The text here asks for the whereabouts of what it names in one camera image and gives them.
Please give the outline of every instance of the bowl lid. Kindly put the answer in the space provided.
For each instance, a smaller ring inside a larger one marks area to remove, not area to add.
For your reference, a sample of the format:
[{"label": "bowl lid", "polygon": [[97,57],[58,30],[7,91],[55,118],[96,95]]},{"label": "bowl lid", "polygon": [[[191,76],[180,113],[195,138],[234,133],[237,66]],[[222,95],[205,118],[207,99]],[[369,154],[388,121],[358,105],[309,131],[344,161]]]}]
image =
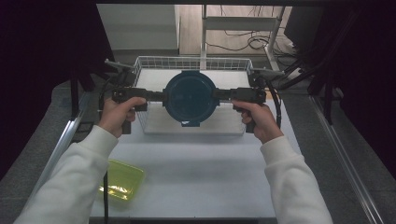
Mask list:
[{"label": "bowl lid", "polygon": [[219,105],[219,99],[212,97],[215,88],[213,81],[199,71],[182,71],[163,90],[168,96],[163,105],[183,127],[199,127]]}]

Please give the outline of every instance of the wall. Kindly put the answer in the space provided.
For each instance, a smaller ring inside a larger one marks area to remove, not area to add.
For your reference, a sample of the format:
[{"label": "wall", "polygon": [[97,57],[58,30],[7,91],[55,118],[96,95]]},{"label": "wall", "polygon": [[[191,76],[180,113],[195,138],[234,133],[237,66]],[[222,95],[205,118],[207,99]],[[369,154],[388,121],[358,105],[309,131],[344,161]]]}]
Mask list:
[{"label": "wall", "polygon": [[97,4],[111,49],[178,49],[178,6]]}]

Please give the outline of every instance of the black curtain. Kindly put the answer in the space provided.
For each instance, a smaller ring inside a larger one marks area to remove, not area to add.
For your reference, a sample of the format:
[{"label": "black curtain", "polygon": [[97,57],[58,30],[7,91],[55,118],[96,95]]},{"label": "black curtain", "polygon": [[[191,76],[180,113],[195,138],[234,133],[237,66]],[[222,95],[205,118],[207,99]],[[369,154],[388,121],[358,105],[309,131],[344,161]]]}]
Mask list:
[{"label": "black curtain", "polygon": [[335,57],[341,107],[396,177],[395,4],[365,7]]},{"label": "black curtain", "polygon": [[96,4],[12,0],[0,3],[0,177],[45,115],[55,86],[75,70],[87,76],[114,60]]}]

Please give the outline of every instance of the hand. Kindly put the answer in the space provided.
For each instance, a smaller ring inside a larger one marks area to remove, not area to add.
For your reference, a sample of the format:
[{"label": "hand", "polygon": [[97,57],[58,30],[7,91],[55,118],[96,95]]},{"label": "hand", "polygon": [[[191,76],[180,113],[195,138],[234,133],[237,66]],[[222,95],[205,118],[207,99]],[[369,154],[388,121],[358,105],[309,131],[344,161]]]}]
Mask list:
[{"label": "hand", "polygon": [[277,127],[274,116],[268,105],[257,105],[242,101],[232,101],[238,107],[244,108],[241,114],[242,122],[245,124],[251,122],[252,119],[256,121],[254,128],[254,136],[256,136],[262,143],[266,143],[272,139],[283,136],[282,131]]},{"label": "hand", "polygon": [[141,97],[133,97],[122,104],[117,104],[111,98],[106,99],[98,126],[119,138],[122,135],[122,123],[125,120],[130,122],[135,120],[134,106],[142,105],[145,102],[146,99]]}]

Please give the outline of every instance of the aluminum rail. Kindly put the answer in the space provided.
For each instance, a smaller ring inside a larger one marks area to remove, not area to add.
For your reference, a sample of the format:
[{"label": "aluminum rail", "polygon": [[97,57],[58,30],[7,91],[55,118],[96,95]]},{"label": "aluminum rail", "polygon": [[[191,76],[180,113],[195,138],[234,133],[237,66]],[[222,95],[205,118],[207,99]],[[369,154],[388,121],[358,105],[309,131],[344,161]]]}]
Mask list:
[{"label": "aluminum rail", "polygon": [[358,3],[357,0],[96,0],[96,4],[158,4],[158,5],[228,5],[228,6],[290,6],[326,7]]},{"label": "aluminum rail", "polygon": [[38,178],[37,182],[35,183],[35,187],[33,188],[32,193],[30,194],[29,199],[27,200],[27,202],[25,204],[25,207],[27,206],[27,204],[29,204],[29,202],[32,200],[32,198],[37,194],[38,190],[49,179],[56,163],[58,162],[58,160],[61,158],[61,156],[64,154],[64,152],[69,147],[70,142],[72,141],[73,136],[78,128],[78,125],[81,122],[81,119],[84,116],[84,113],[87,109],[88,102],[90,101],[91,95],[92,94],[90,92],[84,92],[82,94],[81,99],[79,101],[79,111],[78,111],[78,114],[76,115],[76,118],[74,120],[69,120],[67,122],[66,127],[64,128],[64,132],[62,133],[61,137],[59,138],[59,141],[56,144],[55,149],[53,149],[52,154],[49,157],[49,161],[47,162],[46,167],[44,168],[43,172],[41,173],[41,176]]},{"label": "aluminum rail", "polygon": [[364,183],[361,181],[361,177],[358,174],[358,171],[355,169],[355,166],[352,163],[352,160],[347,155],[347,151],[341,143],[340,138],[338,137],[334,127],[329,125],[327,120],[325,119],[323,110],[318,97],[310,96],[309,97],[320,120],[320,123],[323,125],[323,128],[328,135],[330,141],[332,142],[332,146],[334,148],[335,154],[337,155],[341,165],[344,168],[346,173],[346,177],[348,178],[352,188],[354,189],[358,199],[361,203],[361,206],[364,210],[364,213],[368,217],[370,223],[372,224],[383,224],[384,221],[382,217],[379,215],[378,209],[376,208],[375,202],[370,195],[369,190],[366,188]]}]

